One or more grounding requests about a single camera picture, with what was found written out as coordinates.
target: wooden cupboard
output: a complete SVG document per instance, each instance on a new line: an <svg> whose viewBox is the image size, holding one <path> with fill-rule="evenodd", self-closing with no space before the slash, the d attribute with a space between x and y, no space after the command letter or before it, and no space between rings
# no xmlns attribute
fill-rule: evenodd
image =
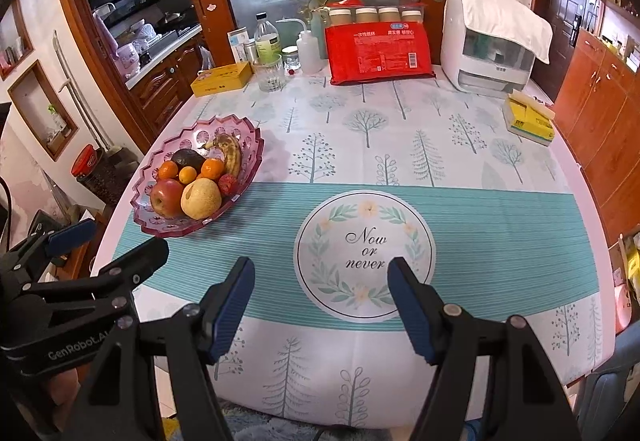
<svg viewBox="0 0 640 441"><path fill-rule="evenodd" d="M554 111L611 246L640 223L640 79L581 30Z"/></svg>
<svg viewBox="0 0 640 441"><path fill-rule="evenodd" d="M162 129L193 92L191 83L201 67L198 46L203 38L197 35L181 45L134 85L130 94L142 108L142 113L158 137Z"/></svg>

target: fruit bowl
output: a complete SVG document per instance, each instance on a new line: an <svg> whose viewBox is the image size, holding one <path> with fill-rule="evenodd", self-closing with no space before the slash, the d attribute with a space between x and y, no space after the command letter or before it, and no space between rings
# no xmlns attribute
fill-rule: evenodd
<svg viewBox="0 0 640 441"><path fill-rule="evenodd" d="M186 215L165 218L156 214L151 207L149 193L156 183L161 164L171 159L174 152L180 148L192 148L205 158L223 158L222 152L216 148L210 150L199 148L218 134L234 136L242 151L242 164L235 195L225 198L222 206L212 215L199 220L189 218ZM166 140L162 144L161 150L151 154L151 157L140 169L140 179L133 187L135 195L131 199L134 222L140 225L144 233L166 238L183 237L192 231L199 230L211 221L215 221L236 203L242 192L251 184L262 162L263 148L264 140L260 137L260 129L254 128L247 118L239 119L234 114L223 118L215 117L209 121L197 121L192 127L182 129L180 134Z"/></svg>

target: blue gripper pad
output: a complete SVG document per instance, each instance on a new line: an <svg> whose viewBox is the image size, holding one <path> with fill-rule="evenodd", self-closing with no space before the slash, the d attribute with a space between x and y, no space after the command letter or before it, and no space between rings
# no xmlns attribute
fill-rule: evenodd
<svg viewBox="0 0 640 441"><path fill-rule="evenodd" d="M81 220L78 224L63 228L51 234L45 246L48 257L59 257L72 249L90 241L95 235L95 221L92 218Z"/></svg>
<svg viewBox="0 0 640 441"><path fill-rule="evenodd" d="M213 327L213 342L209 349L213 361L229 352L234 341L240 320L244 314L255 285L255 267L251 259L244 259L242 271L236 283L229 290L225 303L216 318Z"/></svg>
<svg viewBox="0 0 640 441"><path fill-rule="evenodd" d="M399 261L404 262L404 259L396 258L389 262L386 283L389 286L389 291L396 303L396 307L398 307L404 329L409 335L409 340L414 346L415 353L424 357L427 363L433 364L436 359L433 345L431 345L429 321L418 303L414 290L402 275L398 266ZM411 276L418 283L413 273L411 273Z"/></svg>

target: tablecloth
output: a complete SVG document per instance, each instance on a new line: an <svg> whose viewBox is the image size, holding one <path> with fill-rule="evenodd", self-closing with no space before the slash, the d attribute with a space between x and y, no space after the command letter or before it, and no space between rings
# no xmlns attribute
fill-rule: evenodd
<svg viewBox="0 0 640 441"><path fill-rule="evenodd" d="M136 290L141 318L197 301L248 255L256 289L212 369L216 392L313 423L410 424L434 370L373 264L393 253L479 317L525 315L564 383L599 365L598 278L562 169L506 130L500 100L453 90L442 76L352 87L296 77L196 104L185 124L235 113L259 125L263 163L236 207L169 239L167 265ZM129 218L115 256L146 238ZM479 359L469 418L486 373Z"/></svg>

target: white towel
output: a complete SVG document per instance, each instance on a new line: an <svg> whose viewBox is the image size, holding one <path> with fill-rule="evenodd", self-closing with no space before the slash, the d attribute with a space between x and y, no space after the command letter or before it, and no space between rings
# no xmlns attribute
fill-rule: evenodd
<svg viewBox="0 0 640 441"><path fill-rule="evenodd" d="M462 5L468 29L516 42L549 63L551 24L528 7L517 0L462 0Z"/></svg>

